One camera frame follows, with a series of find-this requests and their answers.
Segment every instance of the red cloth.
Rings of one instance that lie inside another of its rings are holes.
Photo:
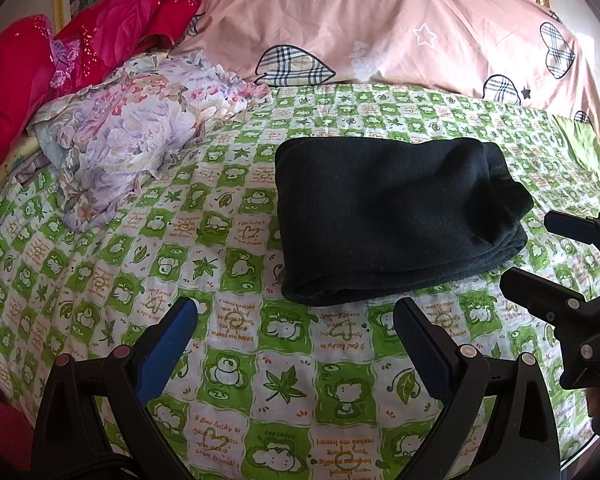
[[[19,20],[0,35],[0,165],[11,143],[45,101],[56,71],[46,16]]]
[[[101,83],[132,54],[170,48],[201,0],[101,0],[52,41],[48,18],[23,18],[0,35],[0,165],[45,102]]]
[[[33,428],[22,413],[5,404],[0,392],[0,454],[14,468],[28,471],[32,443]]]

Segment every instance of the floral fabric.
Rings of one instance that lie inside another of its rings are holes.
[[[269,94],[212,67],[199,52],[164,60],[131,60],[103,85],[39,110],[30,131],[60,169],[59,206],[74,231],[107,224],[120,199],[139,194],[204,128]]]

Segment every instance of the black folded cloth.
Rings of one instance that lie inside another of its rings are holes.
[[[487,272],[533,199],[492,142],[314,137],[276,152],[282,294],[327,306]]]

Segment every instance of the green blanket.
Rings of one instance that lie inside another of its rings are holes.
[[[542,225],[552,208],[600,211],[600,152],[589,126],[419,88],[326,85],[273,97],[182,153],[163,179],[121,204],[107,229],[66,229],[52,171],[24,189],[15,179],[5,184],[0,386],[32,422],[58,354],[105,356],[132,344],[174,298],[189,296],[198,326],[148,407],[197,477],[395,478],[441,407],[395,334],[398,296],[316,309],[282,298],[274,154],[292,137],[496,142],[535,199],[523,220],[529,242],[508,266],[587,298],[600,294],[600,253]],[[584,396],[558,386],[562,360],[551,327],[502,297],[506,267],[408,294],[458,344],[495,357],[535,354],[566,457],[590,436]],[[455,474],[471,463],[493,400],[484,402]],[[110,440],[124,450],[110,407],[100,407]]]

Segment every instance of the pink fabric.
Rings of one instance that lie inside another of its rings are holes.
[[[600,137],[580,45],[530,0],[204,0],[196,20],[176,53],[203,48],[245,80],[439,88],[589,118]]]

